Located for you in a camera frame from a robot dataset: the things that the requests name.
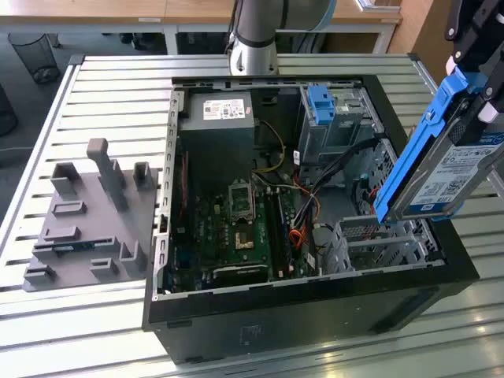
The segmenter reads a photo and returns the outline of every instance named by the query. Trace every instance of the aluminum table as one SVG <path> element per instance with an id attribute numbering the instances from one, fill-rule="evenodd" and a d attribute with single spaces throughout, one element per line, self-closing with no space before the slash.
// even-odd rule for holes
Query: aluminum table
<path id="1" fill-rule="evenodd" d="M 408 132 L 435 84 L 406 55 L 279 56 L 280 72 L 376 74 Z M 24 270 L 48 210 L 54 164 L 107 138 L 122 169 L 160 169 L 173 76 L 225 76 L 222 56 L 86 57 L 70 65 L 0 228 L 0 375 L 499 376 L 504 374 L 504 202 L 482 183 L 453 222 L 481 280 L 399 332 L 175 366 L 141 330 L 143 280 L 25 293 Z"/>

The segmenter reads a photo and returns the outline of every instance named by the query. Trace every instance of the wastebasket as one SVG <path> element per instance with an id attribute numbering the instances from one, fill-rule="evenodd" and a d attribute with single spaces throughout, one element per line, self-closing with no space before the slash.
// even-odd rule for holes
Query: wastebasket
<path id="1" fill-rule="evenodd" d="M 17 117 L 2 86 L 0 85 L 0 136 L 17 126 Z"/>
<path id="2" fill-rule="evenodd" d="M 53 82 L 60 76 L 45 34 L 9 33 L 9 43 L 37 84 Z"/>

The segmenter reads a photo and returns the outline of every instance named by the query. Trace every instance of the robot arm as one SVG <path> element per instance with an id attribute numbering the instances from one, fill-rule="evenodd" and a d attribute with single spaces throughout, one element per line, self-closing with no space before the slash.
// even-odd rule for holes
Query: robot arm
<path id="1" fill-rule="evenodd" d="M 231 74 L 277 74 L 276 30 L 323 28 L 335 6 L 336 0 L 236 0 L 229 41 Z"/>
<path id="2" fill-rule="evenodd" d="M 448 76 L 376 196 L 380 222 L 451 217 L 504 160 L 503 14 L 504 0 L 452 1 Z"/>

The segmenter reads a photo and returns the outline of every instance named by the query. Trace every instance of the floor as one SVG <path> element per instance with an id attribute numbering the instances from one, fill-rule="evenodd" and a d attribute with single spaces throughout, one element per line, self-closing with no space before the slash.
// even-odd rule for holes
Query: floor
<path id="1" fill-rule="evenodd" d="M 61 46 L 54 49 L 54 56 L 61 70 L 61 76 L 73 54 L 152 54 L 137 51 L 131 45 L 120 43 L 118 35 L 62 34 L 59 35 L 59 40 Z M 0 34 L 0 84 L 4 87 L 19 119 L 16 129 L 0 137 L 0 221 L 2 221 L 31 153 L 29 149 L 2 150 L 34 146 L 59 83 L 35 84 L 9 45 L 7 34 Z"/>

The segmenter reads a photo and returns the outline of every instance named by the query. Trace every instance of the black cable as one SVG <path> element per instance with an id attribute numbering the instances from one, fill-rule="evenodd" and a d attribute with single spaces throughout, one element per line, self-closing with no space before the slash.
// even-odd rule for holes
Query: black cable
<path id="1" fill-rule="evenodd" d="M 305 33 L 301 39 L 301 43 L 299 43 L 299 45 L 298 45 L 298 49 L 296 50 L 297 54 L 299 54 L 299 51 L 301 51 L 302 44 L 306 41 L 307 38 L 308 38 L 308 33 Z"/>
<path id="2" fill-rule="evenodd" d="M 326 227 L 330 232 L 334 232 L 334 227 L 327 223 L 321 223 L 321 227 Z"/>
<path id="3" fill-rule="evenodd" d="M 300 228 L 302 226 L 302 222 L 306 217 L 306 211 L 310 208 L 313 196 L 317 194 L 321 187 L 328 183 L 336 173 L 345 168 L 350 159 L 357 152 L 377 146 L 383 137 L 384 135 L 377 135 L 375 138 L 364 139 L 357 142 L 352 147 L 348 148 L 343 154 L 339 155 L 333 162 L 329 163 L 324 171 L 322 171 L 318 179 L 315 180 L 315 183 L 309 191 L 309 198 L 296 214 L 294 218 L 294 228 Z"/>
<path id="4" fill-rule="evenodd" d="M 224 54 L 226 54 L 229 50 L 229 47 L 231 46 L 231 42 L 229 41 L 229 38 L 231 37 L 231 32 L 233 32 L 237 27 L 239 23 L 239 17 L 238 20 L 236 20 L 236 10 L 238 9 L 238 2 L 240 2 L 240 13 L 242 12 L 242 6 L 243 6 L 243 0 L 235 0 L 235 3 L 233 4 L 233 10 L 231 14 L 231 20 L 229 21 L 228 25 L 228 37 L 226 41 L 226 47 L 224 48 Z"/>

